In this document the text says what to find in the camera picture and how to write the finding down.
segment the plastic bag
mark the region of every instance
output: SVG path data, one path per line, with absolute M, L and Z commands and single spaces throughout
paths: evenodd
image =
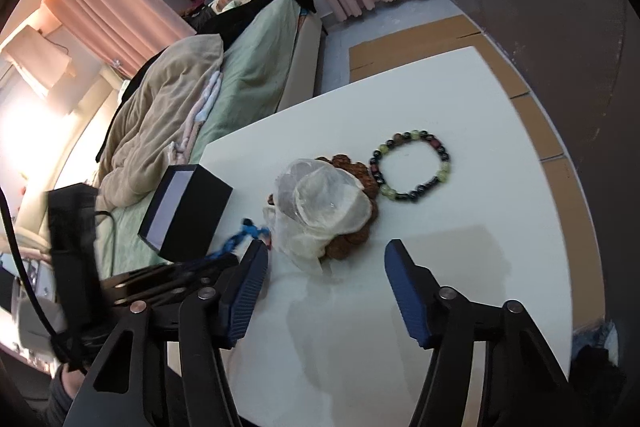
M 337 235 L 357 232 L 371 217 L 362 184 L 320 160 L 300 159 L 277 177 L 273 206 L 265 208 L 275 250 L 303 269 L 319 268 L 324 247 Z

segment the screw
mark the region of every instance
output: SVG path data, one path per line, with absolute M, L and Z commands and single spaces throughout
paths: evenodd
M 142 313 L 146 310 L 146 302 L 145 301 L 135 301 L 129 307 L 131 313 Z
M 216 291 L 211 286 L 204 286 L 198 290 L 198 297 L 203 301 L 212 299 L 216 294 Z
M 508 301 L 507 309 L 511 313 L 522 313 L 524 311 L 524 306 L 520 304 L 518 301 Z
M 451 299 L 455 299 L 458 296 L 458 292 L 456 292 L 451 286 L 443 286 L 438 291 L 438 295 L 443 299 L 447 299 L 447 301 L 450 301 Z

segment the table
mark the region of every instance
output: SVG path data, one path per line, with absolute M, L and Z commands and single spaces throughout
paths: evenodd
M 554 201 L 526 130 L 474 48 L 377 74 L 211 143 L 201 165 L 234 188 L 215 247 L 243 217 L 260 223 L 274 179 L 294 159 L 345 153 L 367 162 L 382 140 L 414 128 L 450 152 L 446 185 L 415 204 L 380 196 L 369 241 L 321 276 L 271 253 L 246 337 L 226 360 L 245 418 L 262 427 L 408 425 L 430 351 L 408 336 L 386 279 L 393 238 L 471 300 L 523 302 L 568 373 L 572 305 Z M 385 158 L 384 172 L 409 190 L 437 164 L 414 144 Z M 476 345 L 466 425 L 478 416 L 483 350 Z

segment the bracelet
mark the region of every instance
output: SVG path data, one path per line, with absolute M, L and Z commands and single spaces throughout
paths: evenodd
M 382 156 L 388 154 L 391 150 L 395 149 L 395 147 L 418 140 L 427 142 L 431 147 L 433 147 L 433 150 L 438 153 L 438 156 L 440 156 L 440 169 L 436 175 L 431 178 L 431 180 L 417 185 L 414 190 L 411 190 L 410 192 L 396 192 L 385 182 L 385 177 L 380 171 L 379 161 Z M 373 157 L 369 160 L 369 171 L 376 183 L 380 186 L 380 192 L 383 196 L 386 196 L 392 201 L 417 201 L 418 198 L 424 196 L 433 187 L 447 181 L 450 170 L 450 156 L 440 140 L 433 136 L 433 134 L 429 134 L 427 131 L 418 131 L 417 129 L 403 134 L 394 134 L 393 139 L 387 140 L 386 143 L 383 143 L 373 151 Z

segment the black blanket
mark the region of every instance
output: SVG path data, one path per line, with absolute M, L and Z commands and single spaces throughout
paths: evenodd
M 242 34 L 242 32 L 251 24 L 260 10 L 262 10 L 267 4 L 271 3 L 274 0 L 250 0 L 246 4 L 242 4 L 237 8 L 233 8 L 231 10 L 227 10 L 226 12 L 222 12 L 220 15 L 216 15 L 215 17 L 208 20 L 202 27 L 200 31 L 198 31 L 198 35 L 211 35 L 211 34 L 219 34 L 220 38 L 222 38 L 223 48 L 227 50 L 231 44 L 236 42 L 236 39 Z M 316 6 L 314 5 L 314 0 L 294 0 L 297 2 L 301 8 L 309 10 L 313 13 L 316 13 Z M 109 128 L 107 130 L 107 134 L 104 137 L 104 141 L 102 142 L 102 146 L 98 151 L 98 155 L 95 157 L 96 162 L 100 162 L 100 157 L 102 156 L 102 152 L 104 151 L 105 146 L 107 145 L 107 137 L 109 136 L 109 132 L 111 131 L 111 126 L 113 125 L 113 120 L 116 118 L 118 111 L 122 107 L 122 105 L 127 102 L 133 95 L 133 93 L 140 87 L 143 78 L 145 77 L 146 70 L 151 67 L 164 50 L 159 52 L 159 54 L 154 55 L 145 64 L 138 70 L 133 78 L 131 79 L 129 86 L 125 89 L 125 92 L 122 95 L 122 102 L 116 109 L 113 118 L 111 118 L 111 123 L 109 124 Z

